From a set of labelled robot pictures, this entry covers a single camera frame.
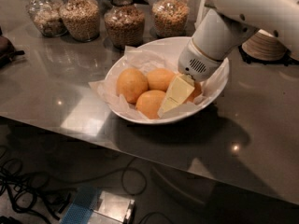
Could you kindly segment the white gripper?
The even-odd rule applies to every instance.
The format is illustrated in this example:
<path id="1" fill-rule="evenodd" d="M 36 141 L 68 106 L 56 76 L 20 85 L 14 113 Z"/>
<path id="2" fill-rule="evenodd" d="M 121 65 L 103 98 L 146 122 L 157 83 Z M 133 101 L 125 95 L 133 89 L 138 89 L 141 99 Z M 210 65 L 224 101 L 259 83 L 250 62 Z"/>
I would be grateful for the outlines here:
<path id="1" fill-rule="evenodd" d="M 170 82 L 158 115 L 161 117 L 166 112 L 182 105 L 194 91 L 194 80 L 209 79 L 220 65 L 221 61 L 208 58 L 190 40 L 178 58 L 178 71 L 181 74 L 176 75 Z"/>

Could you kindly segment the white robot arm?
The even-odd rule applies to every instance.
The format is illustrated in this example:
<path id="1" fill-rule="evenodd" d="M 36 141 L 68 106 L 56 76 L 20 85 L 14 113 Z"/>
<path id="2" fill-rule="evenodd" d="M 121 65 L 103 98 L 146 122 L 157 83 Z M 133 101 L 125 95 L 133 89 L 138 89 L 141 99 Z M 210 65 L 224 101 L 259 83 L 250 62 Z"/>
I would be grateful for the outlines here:
<path id="1" fill-rule="evenodd" d="M 265 30 L 292 53 L 299 51 L 299 0 L 204 0 L 209 11 L 178 58 L 159 115 L 183 104 L 194 83 L 209 79 L 232 49 Z"/>

